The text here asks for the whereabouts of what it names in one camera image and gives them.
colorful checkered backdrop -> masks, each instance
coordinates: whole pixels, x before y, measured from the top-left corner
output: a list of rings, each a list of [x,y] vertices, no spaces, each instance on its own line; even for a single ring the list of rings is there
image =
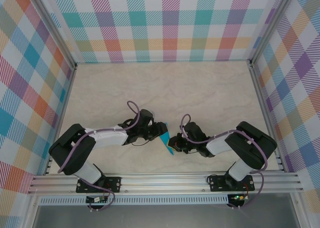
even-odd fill
[[[293,0],[257,72],[290,171],[320,224],[320,0]]]
[[[267,28],[270,24],[270,21],[272,20],[272,18],[274,17],[274,15],[276,14],[276,11],[277,11],[277,8],[280,4],[282,0],[275,0],[275,3],[273,4],[272,6],[272,9],[267,17],[267,19],[265,20],[264,24],[263,24],[263,27],[262,29],[260,30],[260,33],[258,35],[258,38],[256,39],[255,43],[254,43],[254,46],[249,54],[249,57],[248,59],[252,59],[253,55],[255,54],[256,50],[257,50],[257,47],[262,39],[262,37],[265,35],[266,31],[267,31]]]
[[[264,10],[273,5],[270,0],[43,2],[82,62],[246,60],[259,32],[253,34],[265,23]]]
[[[0,0],[0,227],[16,227],[53,142],[71,68],[30,0]]]

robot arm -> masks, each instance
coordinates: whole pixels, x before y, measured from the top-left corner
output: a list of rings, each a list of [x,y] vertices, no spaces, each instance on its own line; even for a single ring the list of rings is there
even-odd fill
[[[85,137],[74,150],[62,172],[66,175],[74,174],[88,183],[104,187],[105,176],[94,164],[87,161],[92,150],[107,145],[127,145],[134,143],[138,138],[152,141],[168,131],[164,123],[154,122],[152,113],[145,109],[139,111],[139,120],[134,127],[117,131],[130,127],[137,121],[137,118],[138,114],[134,119],[126,120],[122,124],[100,132],[74,124],[51,146],[49,154],[61,167],[76,142],[90,132],[91,134]]]
[[[250,172],[261,169],[265,164],[260,151],[247,138],[254,140],[267,159],[277,147],[277,143],[270,136],[244,121],[236,127],[236,130],[225,132],[215,138],[207,137],[194,122],[186,124],[183,131],[188,139],[182,133],[178,133],[169,140],[168,146],[186,154],[196,149],[204,157],[214,157],[233,150],[240,157],[224,175],[223,182],[230,190],[236,190]]]

black mounting plate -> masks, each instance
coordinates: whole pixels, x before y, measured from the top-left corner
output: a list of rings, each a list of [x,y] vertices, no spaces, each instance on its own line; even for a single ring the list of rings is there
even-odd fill
[[[102,188],[112,190],[114,193],[119,193],[121,187],[121,177],[105,177]],[[81,179],[76,184],[76,193],[103,193],[101,189],[93,188],[87,185]]]
[[[208,182],[210,184],[210,191],[247,191],[246,184],[248,186],[249,191],[255,190],[254,180],[251,175],[247,175],[241,182],[236,184],[234,189],[231,189],[226,184],[226,177],[224,175],[210,175],[208,177]]]

gray floor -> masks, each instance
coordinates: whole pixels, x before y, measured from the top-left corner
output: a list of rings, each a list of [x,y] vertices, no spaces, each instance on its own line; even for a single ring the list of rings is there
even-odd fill
[[[86,206],[42,206],[33,228],[295,228],[299,227],[289,194],[262,194],[252,206],[113,205],[101,212]]]
[[[207,135],[233,129],[243,120],[267,131],[247,63],[238,61],[80,64],[61,133],[75,123],[106,128],[134,118],[127,100],[154,111],[156,121],[168,123],[171,136],[179,132],[185,113]],[[227,171],[238,158],[233,151],[214,158],[171,155],[157,138],[140,147],[94,150],[88,159],[107,173],[159,173]],[[50,173],[58,169],[53,163]],[[274,155],[268,169],[278,169]]]

aluminum frame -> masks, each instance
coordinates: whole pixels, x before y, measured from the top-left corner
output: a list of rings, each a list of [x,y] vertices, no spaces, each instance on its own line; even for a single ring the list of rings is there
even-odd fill
[[[59,138],[59,135],[60,135],[62,123],[63,123],[63,120],[64,120],[64,118],[65,118],[65,114],[66,114],[66,110],[67,110],[67,105],[68,105],[68,102],[69,102],[69,98],[70,98],[70,94],[71,94],[72,87],[73,87],[73,85],[74,85],[76,73],[77,73],[77,65],[75,66],[75,68],[74,68],[74,69],[72,70],[72,72],[71,72],[70,84],[69,84],[68,90],[67,90],[67,92],[66,92],[65,102],[64,102],[64,104],[63,104],[63,107],[62,107],[62,110],[61,110],[61,115],[60,115],[60,118],[59,118],[58,123],[57,123],[57,126],[56,126],[56,132],[55,132],[54,138],[53,138],[54,141],[56,141],[56,140]],[[43,175],[49,174],[48,168],[49,168],[49,166],[51,166],[51,165],[50,165],[50,161],[52,161],[52,158],[51,158],[51,156],[48,154],[47,160],[45,161],[46,166],[43,168],[43,170],[42,170],[42,172],[41,172]]]
[[[168,205],[168,204],[228,204],[227,194],[195,194],[195,195],[123,195],[117,194],[112,205]],[[40,205],[88,205],[84,195],[66,195],[57,198],[55,195],[44,195],[40,198]]]
[[[248,61],[247,65],[248,65],[248,69],[249,69],[249,72],[250,72],[250,75],[252,78],[254,89],[256,91],[256,95],[257,95],[257,98],[258,98],[258,101],[259,101],[259,104],[260,104],[260,107],[262,110],[263,118],[264,118],[266,126],[267,126],[268,133],[278,144],[278,148],[276,149],[275,153],[281,159],[281,165],[283,167],[283,170],[285,172],[289,173],[289,168],[288,168],[288,165],[285,160],[285,155],[283,154],[282,150],[279,149],[280,141],[279,141],[278,137],[276,136],[275,129],[272,125],[272,119],[270,116],[270,112],[268,110],[268,105],[267,105],[265,99],[263,98],[262,86],[259,82],[259,78],[258,78],[257,72],[255,70],[254,63],[252,63],[251,61]],[[297,215],[297,218],[298,218],[298,221],[299,221],[301,227],[306,227],[306,228],[316,227],[316,224],[311,224],[308,219],[307,200],[306,200],[305,195],[303,193],[291,193],[290,195],[291,195],[291,200],[292,200],[292,203],[294,206],[295,213]]]
[[[54,26],[53,21],[51,20],[48,12],[41,0],[32,0],[37,5],[37,10],[41,14],[41,18],[48,20],[46,23],[49,26],[49,31],[53,33],[54,39],[59,43],[59,47],[64,50],[64,55],[68,57],[69,62],[74,66],[74,60],[66,48],[66,45],[61,38],[59,32],[57,32],[56,27]],[[277,9],[275,18],[271,21],[269,28],[267,29],[265,37],[260,42],[260,45],[257,48],[257,51],[253,57],[253,60],[256,61],[264,50],[264,45],[268,43],[273,30],[277,27],[278,21],[281,19],[283,13],[290,0],[282,0],[279,8]],[[261,110],[266,122],[268,132],[273,137],[276,138],[272,123],[266,109],[266,104],[262,97],[261,88],[259,81],[256,77],[254,68],[250,65],[250,73],[253,81],[254,88],[257,92],[258,100],[261,106]],[[67,94],[67,99],[64,104],[61,119],[59,121],[56,138],[60,133],[61,124],[63,121],[64,113],[67,108],[68,98],[72,89],[73,79],[75,78],[76,72],[72,76],[72,81]],[[303,192],[303,186],[300,183],[299,177],[296,173],[285,173],[284,170],[288,170],[288,167],[285,162],[282,162],[281,157],[283,154],[279,149],[276,151],[279,171],[265,171],[265,187],[263,188],[263,193],[291,193],[292,201],[298,215],[298,219],[302,227],[311,227],[308,225],[308,218],[305,213],[304,203],[302,202],[303,198],[300,193]],[[122,186],[119,196],[124,197],[141,197],[143,195],[204,195],[209,196],[212,194],[230,194],[235,192],[210,192],[209,185],[206,183],[206,177],[211,174],[224,174],[223,172],[197,172],[197,173],[165,173],[165,174],[108,174],[110,176],[121,176]],[[258,174],[253,175],[253,180],[255,182],[256,190],[252,193],[257,192],[261,185],[261,177]],[[75,192],[77,183],[77,178],[75,176],[65,176],[65,175],[44,175],[44,176],[35,176],[31,184],[28,196],[28,211],[27,216],[24,219],[24,222],[21,224],[21,227],[32,227],[38,206],[41,205],[42,197],[53,195],[55,197],[76,197],[79,196]]]

